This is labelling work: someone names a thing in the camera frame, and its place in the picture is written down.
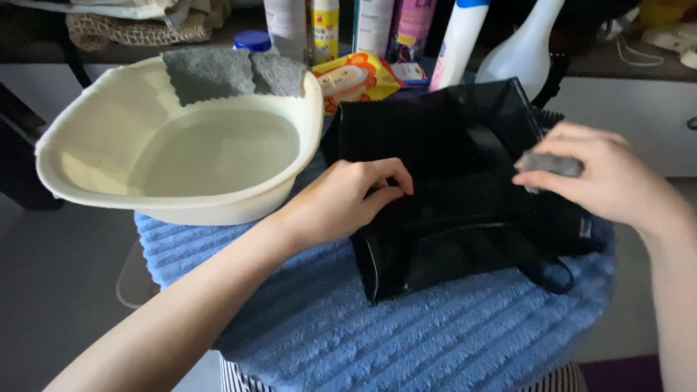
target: woven basket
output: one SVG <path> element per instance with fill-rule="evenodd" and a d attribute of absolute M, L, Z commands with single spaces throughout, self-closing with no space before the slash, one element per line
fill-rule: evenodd
<path fill-rule="evenodd" d="M 128 46 L 204 42 L 210 40 L 213 27 L 217 24 L 211 23 L 208 18 L 214 17 L 216 12 L 225 15 L 222 1 L 211 0 L 211 15 L 189 10 L 189 15 L 177 31 L 170 31 L 161 20 L 121 19 L 92 13 L 67 14 L 66 24 L 71 41 L 88 52 L 104 49 L 111 41 Z"/>

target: blue striped towel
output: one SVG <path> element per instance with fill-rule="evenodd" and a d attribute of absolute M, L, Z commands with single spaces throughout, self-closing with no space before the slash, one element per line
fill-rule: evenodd
<path fill-rule="evenodd" d="M 318 153 L 294 195 L 324 169 Z M 135 222 L 162 287 L 248 230 Z M 594 235 L 612 241 L 603 220 Z M 565 258 L 576 279 L 553 295 L 516 269 L 454 280 L 369 307 L 348 240 L 288 260 L 232 320 L 214 348 L 276 391 L 506 391 L 568 361 L 607 309 L 612 247 Z"/>

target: spray can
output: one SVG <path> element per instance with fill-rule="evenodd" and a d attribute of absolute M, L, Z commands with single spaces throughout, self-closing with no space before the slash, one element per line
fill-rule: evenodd
<path fill-rule="evenodd" d="M 339 58 L 339 0 L 312 0 L 314 63 Z"/>
<path fill-rule="evenodd" d="M 429 91 L 460 83 L 489 11 L 489 0 L 456 0 Z"/>
<path fill-rule="evenodd" d="M 385 57 L 395 0 L 355 0 L 353 51 Z"/>
<path fill-rule="evenodd" d="M 395 31 L 388 61 L 419 61 L 436 10 L 437 0 L 403 0 L 395 11 Z"/>
<path fill-rule="evenodd" d="M 307 64 L 305 0 L 264 0 L 266 27 L 282 56 Z"/>

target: water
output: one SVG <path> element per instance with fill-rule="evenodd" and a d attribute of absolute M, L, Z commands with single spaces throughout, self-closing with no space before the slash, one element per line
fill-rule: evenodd
<path fill-rule="evenodd" d="M 129 178 L 141 196 L 209 196 L 274 177 L 297 157 L 288 120 L 256 110 L 209 110 L 169 122 L 148 144 Z"/>

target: blue bottle cap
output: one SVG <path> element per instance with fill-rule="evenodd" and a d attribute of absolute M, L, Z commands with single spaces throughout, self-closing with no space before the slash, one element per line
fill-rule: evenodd
<path fill-rule="evenodd" d="M 235 47 L 252 52 L 266 52 L 271 49 L 271 37 L 266 31 L 247 30 L 235 35 Z"/>

